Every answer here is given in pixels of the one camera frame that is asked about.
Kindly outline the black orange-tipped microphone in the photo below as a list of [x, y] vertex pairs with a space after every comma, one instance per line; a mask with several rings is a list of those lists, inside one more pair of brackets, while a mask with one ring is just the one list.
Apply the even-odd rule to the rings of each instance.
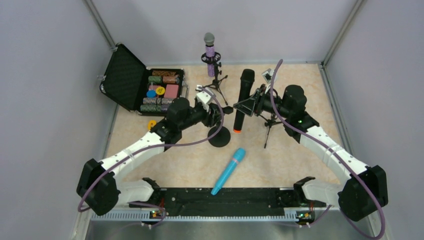
[[[249, 68], [243, 70], [240, 77], [240, 90], [238, 96], [238, 102], [244, 101], [249, 98], [250, 92], [255, 82], [255, 71]], [[243, 123], [245, 119], [245, 114], [240, 110], [236, 111], [233, 131], [235, 133], [240, 133], [242, 131]]]

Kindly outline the round base clip stand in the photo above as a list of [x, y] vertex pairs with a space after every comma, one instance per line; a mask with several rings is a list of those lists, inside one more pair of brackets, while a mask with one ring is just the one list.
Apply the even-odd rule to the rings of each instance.
[[218, 105], [212, 103], [209, 108], [209, 115], [206, 120], [206, 126], [210, 128], [207, 136], [211, 137], [209, 143], [216, 147], [222, 148], [231, 140], [230, 131], [223, 125], [224, 120]]

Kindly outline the purple glitter microphone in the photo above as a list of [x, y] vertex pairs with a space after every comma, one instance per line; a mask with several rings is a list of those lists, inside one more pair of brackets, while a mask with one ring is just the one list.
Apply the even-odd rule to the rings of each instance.
[[214, 65], [212, 64], [212, 60], [215, 57], [215, 47], [214, 47], [215, 36], [211, 32], [207, 32], [204, 35], [203, 40], [205, 42], [206, 61], [208, 62], [207, 73], [208, 73], [208, 76], [212, 78], [215, 76]]

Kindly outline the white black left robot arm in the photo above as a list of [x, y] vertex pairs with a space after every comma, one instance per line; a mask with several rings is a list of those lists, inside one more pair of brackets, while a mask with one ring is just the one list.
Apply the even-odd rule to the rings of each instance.
[[223, 129], [225, 115], [234, 109], [221, 106], [207, 88], [198, 86], [198, 89], [194, 106], [184, 97], [174, 99], [166, 116], [132, 145], [113, 156], [100, 161], [90, 159], [83, 165], [76, 187], [81, 198], [78, 212], [92, 210], [102, 216], [117, 205], [149, 200], [154, 192], [152, 184], [146, 180], [124, 182], [123, 178], [150, 158], [172, 147], [183, 147], [179, 143], [182, 132], [198, 123], [216, 129], [207, 138], [185, 143], [186, 147], [206, 142]]

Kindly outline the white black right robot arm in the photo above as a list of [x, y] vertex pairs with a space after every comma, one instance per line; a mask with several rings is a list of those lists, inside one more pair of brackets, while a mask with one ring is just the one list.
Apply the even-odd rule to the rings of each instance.
[[233, 130], [241, 132], [245, 116], [260, 116], [262, 112], [281, 116], [284, 130], [296, 142], [311, 150], [336, 175], [338, 184], [305, 177], [293, 187], [300, 198], [319, 201], [339, 208], [352, 221], [359, 221], [388, 204], [386, 172], [379, 166], [361, 162], [329, 137], [319, 123], [306, 111], [307, 97], [299, 85], [289, 85], [282, 97], [273, 95], [269, 85], [262, 84], [251, 93], [255, 71], [244, 69]]

